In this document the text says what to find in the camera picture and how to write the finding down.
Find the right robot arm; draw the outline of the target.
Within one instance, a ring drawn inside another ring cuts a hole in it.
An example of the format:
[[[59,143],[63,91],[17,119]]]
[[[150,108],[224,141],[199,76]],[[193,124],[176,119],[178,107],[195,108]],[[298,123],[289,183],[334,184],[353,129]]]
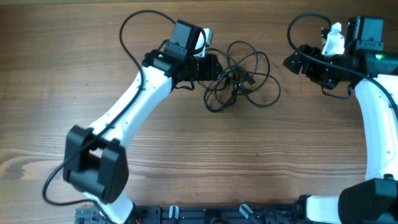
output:
[[[397,54],[386,52],[384,21],[356,16],[347,26],[329,23],[321,30],[322,48],[301,45],[284,60],[330,95],[348,83],[363,117],[367,164],[365,180],[337,196],[303,195],[297,219],[303,223],[397,222]]]

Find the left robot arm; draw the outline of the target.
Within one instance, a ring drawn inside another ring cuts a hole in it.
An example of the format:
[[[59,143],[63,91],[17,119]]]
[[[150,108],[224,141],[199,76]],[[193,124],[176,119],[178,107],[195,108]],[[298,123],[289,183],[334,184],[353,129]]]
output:
[[[69,130],[63,178],[93,200],[107,222],[126,223],[134,210],[124,188],[126,151],[136,131],[178,83],[216,79],[218,60],[205,52],[212,38],[209,28],[178,20],[165,48],[145,54],[141,71],[120,99],[88,128]]]

